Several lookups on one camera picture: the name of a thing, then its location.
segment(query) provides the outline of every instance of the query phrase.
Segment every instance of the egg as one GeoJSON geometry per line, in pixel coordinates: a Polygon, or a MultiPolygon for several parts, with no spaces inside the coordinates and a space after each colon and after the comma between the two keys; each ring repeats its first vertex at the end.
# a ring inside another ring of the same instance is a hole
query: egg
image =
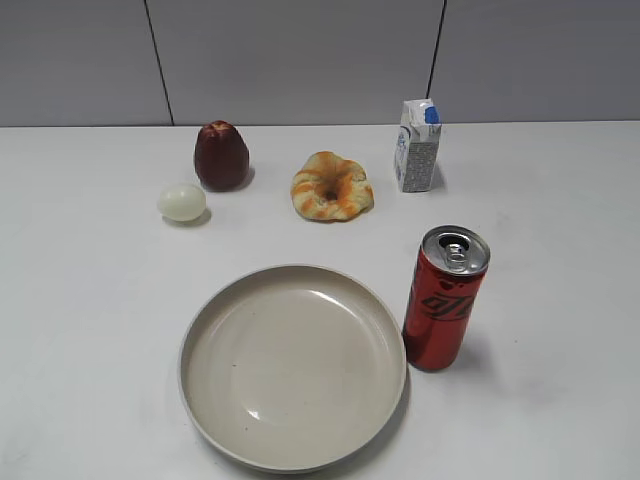
{"type": "Polygon", "coordinates": [[[158,198],[158,210],[176,222],[195,220],[207,208],[207,199],[201,188],[180,184],[165,188],[158,198]]]}

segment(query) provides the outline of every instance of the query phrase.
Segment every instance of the red can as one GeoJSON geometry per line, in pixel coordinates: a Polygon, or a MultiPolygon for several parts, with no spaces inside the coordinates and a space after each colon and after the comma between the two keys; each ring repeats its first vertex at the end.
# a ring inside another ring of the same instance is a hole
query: red can
{"type": "Polygon", "coordinates": [[[402,330],[412,365],[440,370],[456,359],[490,255],[486,242],[463,227],[424,236],[402,330]]]}

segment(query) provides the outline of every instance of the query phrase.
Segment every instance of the small carton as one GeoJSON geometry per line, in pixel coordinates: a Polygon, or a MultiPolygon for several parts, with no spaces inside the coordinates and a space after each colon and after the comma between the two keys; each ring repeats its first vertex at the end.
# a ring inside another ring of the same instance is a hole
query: small carton
{"type": "Polygon", "coordinates": [[[430,99],[404,102],[394,159],[403,192],[431,189],[441,129],[438,111],[430,99]]]}

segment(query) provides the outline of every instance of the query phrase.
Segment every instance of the white plate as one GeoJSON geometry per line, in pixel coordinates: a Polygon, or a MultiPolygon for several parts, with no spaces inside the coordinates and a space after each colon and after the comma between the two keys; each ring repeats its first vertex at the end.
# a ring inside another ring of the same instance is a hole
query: white plate
{"type": "Polygon", "coordinates": [[[355,280],[303,265],[224,288],[180,354],[182,397],[200,433],[274,472],[315,470],[363,447],[395,410],[405,375],[383,303],[355,280]]]}

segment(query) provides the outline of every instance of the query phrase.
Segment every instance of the red apple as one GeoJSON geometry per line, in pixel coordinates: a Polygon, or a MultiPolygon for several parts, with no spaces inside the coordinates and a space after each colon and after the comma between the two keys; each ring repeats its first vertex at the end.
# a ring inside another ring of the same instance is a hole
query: red apple
{"type": "Polygon", "coordinates": [[[210,190],[232,190],[249,173],[249,149],[238,130],[222,120],[200,129],[193,161],[198,178],[210,190]]]}

